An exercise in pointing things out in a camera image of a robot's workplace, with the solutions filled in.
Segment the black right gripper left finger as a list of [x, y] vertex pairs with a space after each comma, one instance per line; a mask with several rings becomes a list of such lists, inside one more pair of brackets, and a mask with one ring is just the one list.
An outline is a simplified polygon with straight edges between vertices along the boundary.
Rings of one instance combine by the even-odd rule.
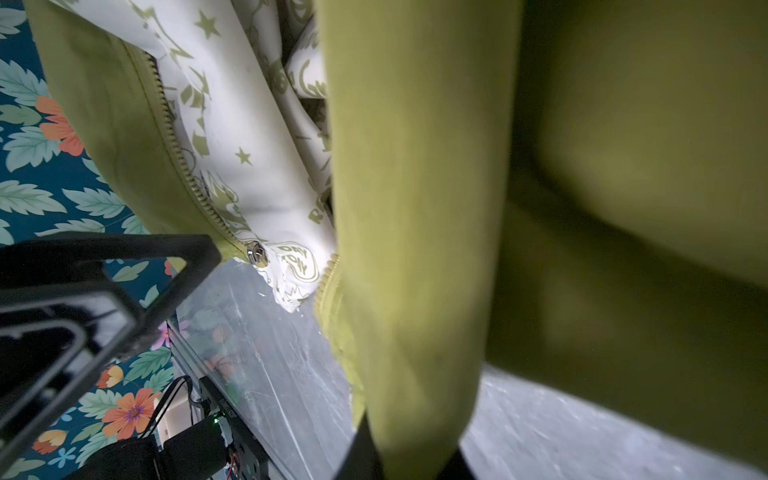
[[[104, 264], [185, 262], [142, 306]], [[117, 357], [155, 340], [157, 327], [220, 264], [207, 235], [61, 233], [1, 249], [1, 471], [99, 379]]]

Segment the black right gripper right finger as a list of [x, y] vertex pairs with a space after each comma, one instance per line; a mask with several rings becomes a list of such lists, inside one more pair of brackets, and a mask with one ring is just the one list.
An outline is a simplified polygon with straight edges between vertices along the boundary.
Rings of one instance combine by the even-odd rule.
[[[337, 470], [334, 479], [375, 479], [385, 478], [384, 467], [380, 454], [374, 444], [371, 429], [364, 414], [358, 425], [357, 433]], [[476, 476], [470, 468], [460, 448], [457, 448], [446, 465], [438, 472], [438, 480], [475, 480]]]

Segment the green jacket with printed lining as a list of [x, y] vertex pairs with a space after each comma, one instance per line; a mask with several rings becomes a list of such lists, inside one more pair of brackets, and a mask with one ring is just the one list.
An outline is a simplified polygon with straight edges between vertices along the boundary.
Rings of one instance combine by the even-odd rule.
[[765, 2], [25, 10], [149, 232], [314, 298], [388, 478], [446, 465], [485, 364], [766, 467]]

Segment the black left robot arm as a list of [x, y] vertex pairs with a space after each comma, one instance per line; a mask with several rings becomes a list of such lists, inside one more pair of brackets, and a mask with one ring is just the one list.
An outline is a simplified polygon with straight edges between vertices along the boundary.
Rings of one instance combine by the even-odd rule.
[[285, 479], [221, 390], [199, 379], [205, 417], [162, 444], [148, 437], [108, 445], [70, 479]]

